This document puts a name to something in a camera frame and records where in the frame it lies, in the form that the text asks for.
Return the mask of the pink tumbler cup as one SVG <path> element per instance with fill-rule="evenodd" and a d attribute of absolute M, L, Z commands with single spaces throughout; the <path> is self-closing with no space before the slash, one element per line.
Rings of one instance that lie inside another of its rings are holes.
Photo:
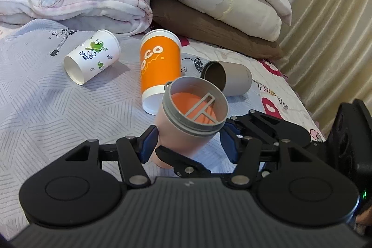
<path fill-rule="evenodd" d="M 222 129 L 228 111 L 224 94 L 205 79 L 184 76 L 167 83 L 154 120 L 158 144 L 152 161 L 159 167 L 170 167 L 158 155 L 161 146 L 193 156 Z"/>

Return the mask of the grey metal cup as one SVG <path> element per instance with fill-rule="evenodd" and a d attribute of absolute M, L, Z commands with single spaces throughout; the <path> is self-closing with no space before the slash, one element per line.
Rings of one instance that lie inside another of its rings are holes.
<path fill-rule="evenodd" d="M 226 97 L 242 96 L 252 86 L 250 70 L 239 63 L 210 61 L 200 76 L 218 87 Z"/>

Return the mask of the orange paper cup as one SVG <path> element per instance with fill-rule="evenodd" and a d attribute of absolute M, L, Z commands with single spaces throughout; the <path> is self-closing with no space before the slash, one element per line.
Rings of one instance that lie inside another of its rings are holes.
<path fill-rule="evenodd" d="M 152 30 L 141 40 L 141 103 L 143 110 L 156 115 L 165 84 L 181 76 L 181 42 L 168 30 Z"/>

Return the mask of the white frog paper cup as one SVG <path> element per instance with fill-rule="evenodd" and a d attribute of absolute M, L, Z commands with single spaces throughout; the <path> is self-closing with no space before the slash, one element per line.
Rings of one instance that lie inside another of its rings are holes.
<path fill-rule="evenodd" d="M 82 86 L 112 66 L 120 53 L 116 36 L 107 30 L 98 30 L 65 56 L 64 69 L 73 82 Z"/>

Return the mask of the cartoon bear bed sheet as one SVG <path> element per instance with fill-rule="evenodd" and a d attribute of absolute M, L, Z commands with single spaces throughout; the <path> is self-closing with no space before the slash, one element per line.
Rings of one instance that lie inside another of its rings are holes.
<path fill-rule="evenodd" d="M 243 115 L 250 109 L 274 114 L 303 126 L 315 140 L 322 140 L 322 134 L 302 102 L 271 63 L 194 41 L 182 48 L 182 72 L 186 76 L 198 76 L 210 60 L 240 63 L 252 73 L 250 90 L 243 96 L 229 98 L 231 114 Z"/>

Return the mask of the light blue patterned mat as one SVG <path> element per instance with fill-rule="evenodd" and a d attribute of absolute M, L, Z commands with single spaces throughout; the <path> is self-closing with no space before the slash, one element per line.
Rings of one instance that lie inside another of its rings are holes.
<path fill-rule="evenodd" d="M 27 226 L 23 182 L 87 139 L 112 143 L 153 122 L 141 107 L 141 37 L 119 35 L 119 60 L 85 85 L 67 76 L 64 57 L 90 33 L 53 22 L 1 24 L 1 234 Z"/>

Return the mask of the beige curtain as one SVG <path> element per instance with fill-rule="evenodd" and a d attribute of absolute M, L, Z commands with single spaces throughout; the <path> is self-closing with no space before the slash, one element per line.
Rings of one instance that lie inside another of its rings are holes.
<path fill-rule="evenodd" d="M 277 66 L 328 133 L 340 103 L 371 106 L 371 0 L 294 0 L 292 11 Z"/>

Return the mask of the cream folded blanket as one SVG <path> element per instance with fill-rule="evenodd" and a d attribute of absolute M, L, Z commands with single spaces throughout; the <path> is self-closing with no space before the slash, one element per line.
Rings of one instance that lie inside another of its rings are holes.
<path fill-rule="evenodd" d="M 179 0 L 199 12 L 222 21 L 248 36 L 274 42 L 282 21 L 265 0 Z"/>

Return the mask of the brown pillow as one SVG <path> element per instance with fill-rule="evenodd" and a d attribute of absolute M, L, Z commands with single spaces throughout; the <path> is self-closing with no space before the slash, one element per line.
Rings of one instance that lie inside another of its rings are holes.
<path fill-rule="evenodd" d="M 153 22 L 177 35 L 217 45 L 256 59 L 277 60 L 282 57 L 278 43 L 248 36 L 177 0 L 151 0 L 151 8 Z"/>

